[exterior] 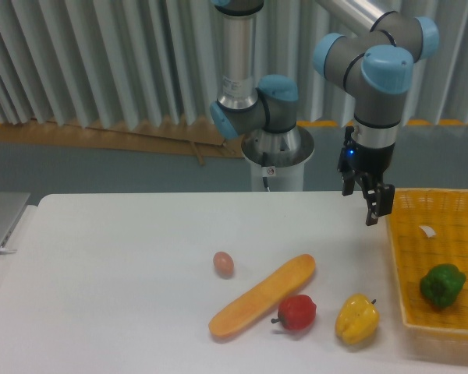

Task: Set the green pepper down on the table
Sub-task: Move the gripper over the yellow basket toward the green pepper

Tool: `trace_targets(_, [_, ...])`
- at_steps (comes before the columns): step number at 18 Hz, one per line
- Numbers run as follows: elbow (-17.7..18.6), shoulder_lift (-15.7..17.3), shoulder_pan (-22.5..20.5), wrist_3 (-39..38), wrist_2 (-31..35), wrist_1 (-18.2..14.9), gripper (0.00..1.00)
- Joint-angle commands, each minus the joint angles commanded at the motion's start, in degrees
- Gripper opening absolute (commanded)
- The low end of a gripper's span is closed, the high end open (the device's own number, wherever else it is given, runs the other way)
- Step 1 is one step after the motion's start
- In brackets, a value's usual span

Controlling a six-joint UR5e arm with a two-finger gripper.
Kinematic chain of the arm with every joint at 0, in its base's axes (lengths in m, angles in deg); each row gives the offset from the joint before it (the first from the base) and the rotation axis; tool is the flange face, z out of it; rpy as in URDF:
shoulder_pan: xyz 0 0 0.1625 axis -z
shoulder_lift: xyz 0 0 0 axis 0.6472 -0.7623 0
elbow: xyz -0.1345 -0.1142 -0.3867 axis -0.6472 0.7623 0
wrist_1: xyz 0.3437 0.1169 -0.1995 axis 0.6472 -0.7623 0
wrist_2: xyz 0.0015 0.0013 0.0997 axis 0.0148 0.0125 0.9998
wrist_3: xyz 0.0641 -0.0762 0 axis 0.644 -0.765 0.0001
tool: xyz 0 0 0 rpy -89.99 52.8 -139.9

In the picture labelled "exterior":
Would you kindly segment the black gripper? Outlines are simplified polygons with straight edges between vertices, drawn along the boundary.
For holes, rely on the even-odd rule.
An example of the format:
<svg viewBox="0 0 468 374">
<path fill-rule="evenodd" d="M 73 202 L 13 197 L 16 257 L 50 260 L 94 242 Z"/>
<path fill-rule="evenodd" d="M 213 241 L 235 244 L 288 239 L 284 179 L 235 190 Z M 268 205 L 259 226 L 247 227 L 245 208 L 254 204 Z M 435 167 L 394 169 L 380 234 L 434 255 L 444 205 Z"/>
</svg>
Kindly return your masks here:
<svg viewBox="0 0 468 374">
<path fill-rule="evenodd" d="M 383 182 L 395 144 L 383 148 L 370 148 L 359 143 L 346 144 L 340 153 L 338 171 L 342 172 L 342 195 L 350 196 L 355 189 L 355 172 L 363 173 L 360 187 L 367 202 L 366 225 L 372 226 L 379 217 L 392 212 L 394 185 Z"/>
</svg>

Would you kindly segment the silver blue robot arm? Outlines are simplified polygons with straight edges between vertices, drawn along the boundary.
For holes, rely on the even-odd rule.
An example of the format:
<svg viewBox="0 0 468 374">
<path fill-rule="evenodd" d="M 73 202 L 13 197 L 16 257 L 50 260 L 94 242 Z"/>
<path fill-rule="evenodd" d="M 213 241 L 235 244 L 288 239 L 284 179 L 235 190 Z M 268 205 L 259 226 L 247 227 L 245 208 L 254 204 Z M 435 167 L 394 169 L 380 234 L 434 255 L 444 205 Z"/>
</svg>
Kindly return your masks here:
<svg viewBox="0 0 468 374">
<path fill-rule="evenodd" d="M 296 83 L 286 76 L 254 77 L 256 16 L 261 1 L 216 1 L 222 14 L 223 77 L 211 117 L 226 139 L 240 138 L 252 168 L 254 190 L 296 190 L 314 152 L 310 133 L 296 124 Z M 439 45 L 432 19 L 406 18 L 373 1 L 324 1 L 353 37 L 331 33 L 314 49 L 313 67 L 355 100 L 353 123 L 345 130 L 339 155 L 342 194 L 360 187 L 367 203 L 367 225 L 392 212 L 395 188 L 383 180 L 390 165 L 413 67 Z"/>
</svg>

